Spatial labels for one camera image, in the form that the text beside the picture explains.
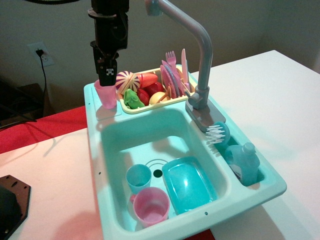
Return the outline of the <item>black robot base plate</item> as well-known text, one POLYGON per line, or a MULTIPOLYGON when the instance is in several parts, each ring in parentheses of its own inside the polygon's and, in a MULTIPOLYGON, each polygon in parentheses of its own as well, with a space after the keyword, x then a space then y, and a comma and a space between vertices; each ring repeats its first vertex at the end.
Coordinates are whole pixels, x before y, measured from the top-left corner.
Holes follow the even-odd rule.
POLYGON ((0 178, 0 238, 8 240, 29 213, 31 186, 5 175, 0 178))

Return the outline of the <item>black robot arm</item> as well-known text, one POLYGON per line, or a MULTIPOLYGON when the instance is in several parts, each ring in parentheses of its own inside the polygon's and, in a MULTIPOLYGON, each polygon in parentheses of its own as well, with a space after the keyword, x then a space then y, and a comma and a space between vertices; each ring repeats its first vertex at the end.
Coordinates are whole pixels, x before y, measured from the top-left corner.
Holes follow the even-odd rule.
POLYGON ((119 51, 128 47, 128 0, 92 0, 88 16, 94 19, 95 40, 90 43, 102 87, 116 84, 119 51))

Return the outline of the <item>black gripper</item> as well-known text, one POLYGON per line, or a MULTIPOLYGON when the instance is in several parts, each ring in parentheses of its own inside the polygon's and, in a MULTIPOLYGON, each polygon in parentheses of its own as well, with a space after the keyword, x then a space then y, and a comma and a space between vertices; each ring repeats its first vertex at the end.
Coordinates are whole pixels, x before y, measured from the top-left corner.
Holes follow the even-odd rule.
POLYGON ((117 10, 111 14, 88 10, 88 16, 94 19, 95 40, 90 45, 101 56, 94 57, 96 73, 101 86, 114 86, 117 78, 118 51, 128 46, 128 16, 117 10))

